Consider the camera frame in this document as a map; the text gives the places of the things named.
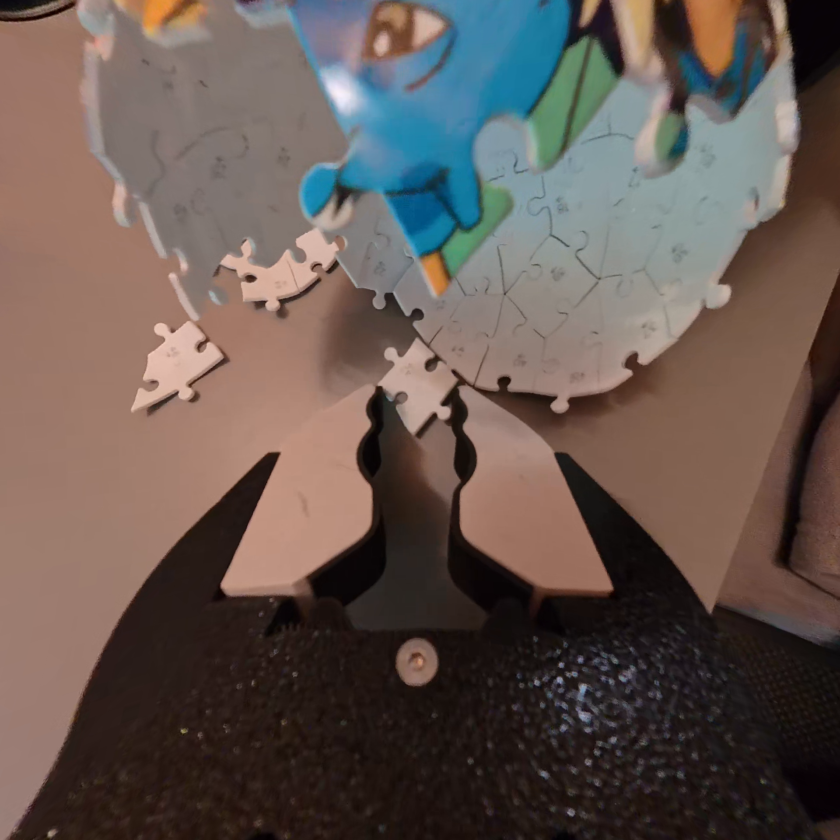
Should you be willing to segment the pointed white puzzle piece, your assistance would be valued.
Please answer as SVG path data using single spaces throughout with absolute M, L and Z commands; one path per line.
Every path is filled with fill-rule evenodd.
M 158 322 L 154 333 L 161 344 L 148 354 L 143 373 L 143 381 L 154 388 L 137 391 L 131 413 L 146 411 L 172 396 L 190 402 L 195 396 L 193 383 L 226 361 L 224 352 L 193 321 L 174 330 Z

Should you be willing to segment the joined white puzzle piece pair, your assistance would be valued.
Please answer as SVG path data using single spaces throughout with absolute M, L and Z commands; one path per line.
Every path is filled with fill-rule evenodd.
M 304 260 L 296 260 L 290 249 L 272 266 L 258 265 L 248 240 L 239 255 L 226 255 L 220 266 L 232 270 L 240 279 L 243 302 L 261 303 L 265 310 L 277 312 L 283 301 L 299 297 L 319 280 L 316 267 L 330 270 L 337 262 L 341 246 L 330 243 L 317 228 L 295 240 Z

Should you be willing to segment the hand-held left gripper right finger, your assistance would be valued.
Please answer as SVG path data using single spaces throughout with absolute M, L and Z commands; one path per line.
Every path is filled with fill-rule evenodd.
M 606 599 L 614 586 L 549 444 L 468 385 L 458 388 L 449 571 L 491 611 L 554 597 Z

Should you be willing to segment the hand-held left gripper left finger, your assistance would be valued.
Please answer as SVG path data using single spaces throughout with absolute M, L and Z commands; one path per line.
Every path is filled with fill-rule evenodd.
M 385 530 L 371 484 L 381 464 L 378 397 L 363 385 L 282 442 L 222 593 L 348 605 L 382 577 Z

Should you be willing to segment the printed puzzle ball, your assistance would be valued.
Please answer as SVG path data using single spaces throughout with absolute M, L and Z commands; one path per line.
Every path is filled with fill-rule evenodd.
M 784 204 L 784 2 L 78 2 L 113 213 L 182 307 L 317 228 L 467 383 L 607 392 Z

